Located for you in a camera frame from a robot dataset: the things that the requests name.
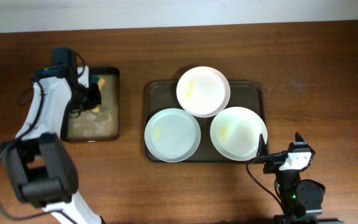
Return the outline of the green yellow sponge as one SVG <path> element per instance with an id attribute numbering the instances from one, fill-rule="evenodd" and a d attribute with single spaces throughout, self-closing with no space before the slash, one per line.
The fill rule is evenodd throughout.
<path id="1" fill-rule="evenodd" d="M 105 79 L 99 77 L 99 76 L 92 76 L 91 77 L 91 80 L 89 81 L 89 83 L 91 82 L 95 82 L 99 85 L 99 89 L 100 91 L 103 89 L 103 86 L 105 85 L 106 81 Z M 98 105 L 97 107 L 91 109 L 91 111 L 94 113 L 94 114 L 98 114 L 100 112 L 100 105 Z"/>

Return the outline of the white top plate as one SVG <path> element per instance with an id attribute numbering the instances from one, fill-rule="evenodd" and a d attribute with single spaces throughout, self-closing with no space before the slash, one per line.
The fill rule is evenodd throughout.
<path id="1" fill-rule="evenodd" d="M 189 69 L 180 77 L 176 96 L 185 111 L 199 118 L 208 118 L 227 106 L 231 89 L 219 70 L 200 66 Z"/>

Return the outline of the white plate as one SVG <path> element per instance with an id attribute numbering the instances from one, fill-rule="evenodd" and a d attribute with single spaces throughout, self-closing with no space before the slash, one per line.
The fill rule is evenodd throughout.
<path id="1" fill-rule="evenodd" d="M 260 142 L 267 143 L 267 127 L 254 111 L 234 106 L 218 113 L 211 123 L 213 146 L 233 161 L 248 161 L 257 156 Z"/>
<path id="2" fill-rule="evenodd" d="M 199 118 L 208 118 L 227 106 L 231 89 L 219 70 L 200 66 L 189 69 L 180 77 L 176 96 L 185 111 Z"/>

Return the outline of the pale blue plate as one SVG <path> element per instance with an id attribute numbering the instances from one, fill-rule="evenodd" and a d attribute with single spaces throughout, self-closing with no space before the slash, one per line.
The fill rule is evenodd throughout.
<path id="1" fill-rule="evenodd" d="M 201 142 L 201 128 L 185 110 L 167 108 L 155 113 L 145 125 L 147 150 L 164 162 L 181 162 L 192 156 Z"/>

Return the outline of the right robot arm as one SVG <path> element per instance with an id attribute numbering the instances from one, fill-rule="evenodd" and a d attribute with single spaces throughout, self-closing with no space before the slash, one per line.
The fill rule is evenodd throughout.
<path id="1" fill-rule="evenodd" d="M 283 214 L 274 216 L 274 223 L 318 223 L 326 188 L 317 181 L 300 177 L 300 173 L 310 167 L 314 156 L 312 147 L 295 133 L 295 140 L 286 151 L 255 159 L 256 163 L 264 165 L 264 174 L 275 175 L 275 196 Z"/>

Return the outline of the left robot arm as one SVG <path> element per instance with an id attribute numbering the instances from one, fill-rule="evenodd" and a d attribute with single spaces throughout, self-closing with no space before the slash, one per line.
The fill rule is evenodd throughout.
<path id="1" fill-rule="evenodd" d="M 52 51 L 52 64 L 32 77 L 33 98 L 26 121 L 12 141 L 1 144 L 0 165 L 22 203 L 40 213 L 17 217 L 0 200 L 0 212 L 14 221 L 53 215 L 60 223 L 104 223 L 78 191 L 74 162 L 62 143 L 68 118 L 101 104 L 101 81 L 92 81 L 88 66 L 77 67 L 81 56 L 72 49 Z"/>

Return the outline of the dark brown serving tray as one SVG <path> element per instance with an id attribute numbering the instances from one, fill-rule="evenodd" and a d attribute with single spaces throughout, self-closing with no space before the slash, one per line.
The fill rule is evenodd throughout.
<path id="1" fill-rule="evenodd" d="M 167 108 L 181 108 L 177 96 L 176 80 L 156 80 L 145 87 L 144 118 L 145 122 L 157 112 Z M 248 80 L 230 80 L 231 97 L 228 107 L 240 106 L 252 110 L 265 121 L 264 96 L 261 87 Z M 212 117 L 196 119 L 201 129 L 201 142 L 195 153 L 187 158 L 187 163 L 231 163 L 213 146 L 210 138 Z"/>

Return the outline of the black soapy water tub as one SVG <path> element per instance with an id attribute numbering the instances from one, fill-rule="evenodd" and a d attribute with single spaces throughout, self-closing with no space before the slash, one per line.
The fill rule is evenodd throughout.
<path id="1" fill-rule="evenodd" d="M 79 117 L 63 119 L 61 139 L 65 142 L 113 141 L 119 137 L 120 71 L 116 67 L 89 69 L 89 77 L 80 77 L 79 82 L 89 87 L 92 76 L 105 79 L 101 90 L 100 112 L 83 110 Z"/>

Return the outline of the white right plate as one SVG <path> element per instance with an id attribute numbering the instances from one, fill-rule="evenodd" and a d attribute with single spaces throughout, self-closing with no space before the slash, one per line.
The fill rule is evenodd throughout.
<path id="1" fill-rule="evenodd" d="M 234 106 L 218 113 L 211 123 L 213 146 L 233 161 L 248 161 L 257 156 L 260 142 L 267 143 L 267 127 L 254 111 Z"/>

